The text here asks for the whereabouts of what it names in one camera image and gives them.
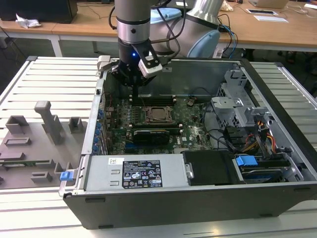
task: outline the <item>red wire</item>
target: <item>red wire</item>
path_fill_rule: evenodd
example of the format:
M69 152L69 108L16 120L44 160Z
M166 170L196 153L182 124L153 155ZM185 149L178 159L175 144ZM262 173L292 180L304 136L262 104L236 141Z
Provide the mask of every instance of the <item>red wire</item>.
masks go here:
M254 135L253 135L253 134L250 134L250 135L247 136L247 138L246 138L246 145L247 145L247 143L248 143L248 139L249 139L251 136L254 136Z

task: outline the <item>aluminum extrusion table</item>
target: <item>aluminum extrusion table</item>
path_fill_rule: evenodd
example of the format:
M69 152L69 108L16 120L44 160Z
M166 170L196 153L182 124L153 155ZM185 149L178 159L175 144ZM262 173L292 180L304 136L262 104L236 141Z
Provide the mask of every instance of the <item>aluminum extrusion table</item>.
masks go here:
M10 115L24 115L28 122L42 121L33 111L37 100L51 101L52 113L61 121L70 117L87 121L98 79L96 64L97 59L92 58L26 61L0 96L0 139L7 132L5 123ZM284 67L261 62L252 65L317 149L317 103L313 97ZM276 218L92 231L81 226L57 191L57 187L0 190L0 237L317 237L317 201L302 202Z

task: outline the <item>circuit board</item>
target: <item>circuit board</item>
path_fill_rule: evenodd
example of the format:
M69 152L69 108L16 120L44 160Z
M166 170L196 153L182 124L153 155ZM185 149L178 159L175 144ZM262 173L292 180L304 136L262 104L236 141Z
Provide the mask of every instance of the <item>circuit board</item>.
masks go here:
M132 139L131 131L133 131L133 128L131 123L139 126L150 124L151 121L147 117L149 107L133 107L129 100L113 99L112 113L107 118L108 132L110 132L111 139L108 153L110 155L173 154L181 153L184 150L211 149L211 143L203 131L201 122L201 117L204 113L203 104L188 106L189 100L188 97L178 97L174 106L166 107L165 111L163 111L162 107L151 107L155 117L162 116L162 118L165 118L164 115L167 115L166 117L170 119L167 121L165 119L152 120L154 128L166 128L176 123L181 123L182 125L181 130L178 130L179 133L171 133L169 135L167 144L135 145Z

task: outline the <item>power supply label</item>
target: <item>power supply label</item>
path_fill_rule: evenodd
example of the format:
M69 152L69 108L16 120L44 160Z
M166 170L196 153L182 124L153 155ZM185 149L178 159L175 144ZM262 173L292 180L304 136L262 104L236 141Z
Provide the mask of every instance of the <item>power supply label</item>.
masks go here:
M159 160L124 161L122 187L125 189L163 187Z

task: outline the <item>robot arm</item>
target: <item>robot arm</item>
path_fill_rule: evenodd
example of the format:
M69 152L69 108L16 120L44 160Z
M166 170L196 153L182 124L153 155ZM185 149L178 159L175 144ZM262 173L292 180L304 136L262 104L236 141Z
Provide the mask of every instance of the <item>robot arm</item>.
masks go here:
M212 38L215 44L210 45L210 42L204 40L204 46L209 45L214 50L219 40L217 14L222 2L223 0L197 0L193 10L184 19L168 22L176 33L181 32L186 25L185 30L177 37L179 44L176 44L175 40L169 40L171 33L166 22L155 24L150 30L151 7L158 0L115 0L120 60L112 68L112 75L122 85L132 87L133 95L137 96L138 87L147 85L161 72L162 64L167 64L167 58L159 58L156 52L177 52L178 47L181 48L178 51L182 55L194 57L198 48L206 52L201 44L198 44L198 48L194 46L202 39L211 38L210 31L218 33Z

